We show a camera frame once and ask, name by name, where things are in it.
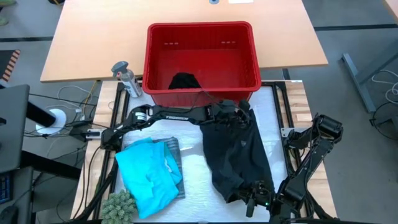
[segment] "white sheet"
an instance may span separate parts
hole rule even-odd
[[[282,180],[287,177],[287,171],[271,87],[261,87],[259,91],[253,93],[249,102],[256,114],[257,125],[277,190]],[[143,104],[153,105],[154,102],[144,93],[139,98],[130,99],[129,111]],[[269,212],[264,207],[257,206],[253,217],[248,218],[243,201],[227,204],[214,189],[211,172],[203,156],[202,134],[198,126],[186,121],[161,120],[142,131],[127,133],[123,138],[123,144],[129,145],[148,137],[178,139],[185,198],[174,200],[167,208],[146,219],[141,220],[136,216],[134,222],[268,222]],[[124,184],[118,172],[115,192],[122,189]]]

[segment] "cyan cloth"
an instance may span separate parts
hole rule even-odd
[[[140,218],[165,208],[177,195],[181,173],[164,142],[136,141],[116,154],[125,187],[136,199]]]

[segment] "spray bottle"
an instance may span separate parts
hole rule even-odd
[[[111,71],[113,72],[113,77],[120,77],[123,82],[124,87],[129,92],[131,97],[137,98],[142,95],[142,89],[139,86],[134,73],[127,68],[129,64],[127,62],[118,62],[113,65]]]

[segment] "red plastic basket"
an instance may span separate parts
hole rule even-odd
[[[178,72],[201,88],[169,90]],[[251,25],[247,22],[152,24],[148,28],[143,89],[157,105],[202,106],[250,99],[261,87]]]

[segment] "gray cloth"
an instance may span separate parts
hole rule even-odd
[[[181,162],[180,146],[178,145],[178,139],[176,139],[175,137],[171,137],[168,139],[153,140],[153,142],[161,142],[161,141],[166,143],[167,147],[170,150],[170,153],[172,154],[177,163],[178,169],[180,170],[182,176],[180,183],[177,184],[177,189],[179,193],[176,196],[176,198],[185,198],[184,177],[182,175],[182,162]]]

